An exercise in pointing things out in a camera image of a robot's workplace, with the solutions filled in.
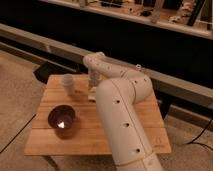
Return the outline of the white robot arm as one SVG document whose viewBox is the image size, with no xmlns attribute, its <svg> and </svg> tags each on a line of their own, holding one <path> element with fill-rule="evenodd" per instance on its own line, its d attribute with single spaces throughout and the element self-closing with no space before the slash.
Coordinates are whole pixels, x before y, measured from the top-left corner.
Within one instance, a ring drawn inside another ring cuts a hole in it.
<svg viewBox="0 0 213 171">
<path fill-rule="evenodd" d="M 164 171 L 133 107 L 152 93 L 151 79 L 105 59 L 97 52 L 86 55 L 83 63 L 106 77 L 96 88 L 96 108 L 117 171 Z"/>
</svg>

